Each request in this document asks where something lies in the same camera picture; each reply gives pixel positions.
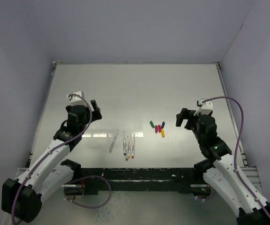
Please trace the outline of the green marker pen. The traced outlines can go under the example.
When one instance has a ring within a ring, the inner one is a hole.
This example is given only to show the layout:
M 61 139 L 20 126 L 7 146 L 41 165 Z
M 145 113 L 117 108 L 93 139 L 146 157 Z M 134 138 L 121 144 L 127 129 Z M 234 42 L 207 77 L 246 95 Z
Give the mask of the green marker pen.
M 117 129 L 117 131 L 116 131 L 116 133 L 115 133 L 115 135 L 114 135 L 114 137 L 113 137 L 113 140 L 112 140 L 112 143 L 111 143 L 111 146 L 110 146 L 110 149 L 109 149 L 109 153 L 111 153 L 112 150 L 113 150 L 113 147 L 114 147 L 114 144 L 115 144 L 115 142 L 116 142 L 118 133 L 119 133 L 119 129 Z

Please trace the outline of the yellow marker pen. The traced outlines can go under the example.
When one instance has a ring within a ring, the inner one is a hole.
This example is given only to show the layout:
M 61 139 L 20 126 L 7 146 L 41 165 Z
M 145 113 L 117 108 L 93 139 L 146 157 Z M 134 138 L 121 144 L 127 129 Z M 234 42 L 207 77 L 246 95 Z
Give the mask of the yellow marker pen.
M 129 144 L 128 144 L 128 156 L 127 158 L 131 157 L 131 143 L 132 143 L 132 137 L 128 136 Z

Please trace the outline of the blue marker pen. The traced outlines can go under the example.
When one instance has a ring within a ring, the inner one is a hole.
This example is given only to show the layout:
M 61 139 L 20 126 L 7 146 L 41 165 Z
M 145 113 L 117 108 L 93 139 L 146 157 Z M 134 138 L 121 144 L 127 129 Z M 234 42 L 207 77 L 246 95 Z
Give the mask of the blue marker pen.
M 125 156 L 128 157 L 128 144 L 129 144 L 129 140 L 128 140 L 128 136 L 126 136 L 125 138 L 125 144 L 124 144 L 124 147 L 125 147 Z

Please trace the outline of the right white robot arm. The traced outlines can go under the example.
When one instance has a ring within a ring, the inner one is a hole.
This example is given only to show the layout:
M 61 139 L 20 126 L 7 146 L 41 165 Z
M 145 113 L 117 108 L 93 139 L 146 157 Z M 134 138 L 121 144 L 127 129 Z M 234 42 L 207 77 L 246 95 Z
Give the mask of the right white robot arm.
M 257 190 L 235 162 L 228 145 L 217 135 L 215 119 L 183 108 L 176 116 L 176 126 L 186 120 L 205 160 L 194 165 L 194 180 L 207 183 L 233 210 L 239 225 L 270 225 L 270 202 Z

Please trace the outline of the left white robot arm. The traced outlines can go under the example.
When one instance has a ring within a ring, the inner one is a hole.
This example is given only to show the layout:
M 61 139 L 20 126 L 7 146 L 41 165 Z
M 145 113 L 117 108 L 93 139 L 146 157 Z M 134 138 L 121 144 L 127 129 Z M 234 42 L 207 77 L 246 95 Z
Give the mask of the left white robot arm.
M 32 222 L 43 203 L 63 184 L 81 180 L 81 166 L 65 157 L 82 140 L 89 125 L 102 119 L 95 100 L 87 102 L 77 94 L 68 96 L 67 119 L 44 153 L 16 179 L 7 179 L 2 185 L 1 209 L 11 216 L 11 223 Z

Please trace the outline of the purple marker pen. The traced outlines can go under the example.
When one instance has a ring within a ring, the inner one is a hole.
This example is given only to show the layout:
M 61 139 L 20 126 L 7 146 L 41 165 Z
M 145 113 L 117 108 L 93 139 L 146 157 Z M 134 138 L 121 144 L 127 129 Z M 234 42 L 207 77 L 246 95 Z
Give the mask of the purple marker pen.
M 127 150 L 127 138 L 126 138 L 126 134 L 123 131 L 123 154 L 125 156 L 125 160 L 128 160 L 128 150 Z

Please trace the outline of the red marker pen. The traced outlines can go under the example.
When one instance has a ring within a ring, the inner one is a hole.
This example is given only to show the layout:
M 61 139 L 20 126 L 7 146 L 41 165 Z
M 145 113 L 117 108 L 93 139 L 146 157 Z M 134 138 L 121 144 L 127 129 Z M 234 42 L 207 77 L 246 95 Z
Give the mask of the red marker pen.
M 131 158 L 134 158 L 134 156 L 135 156 L 135 134 L 133 134 L 132 137 Z

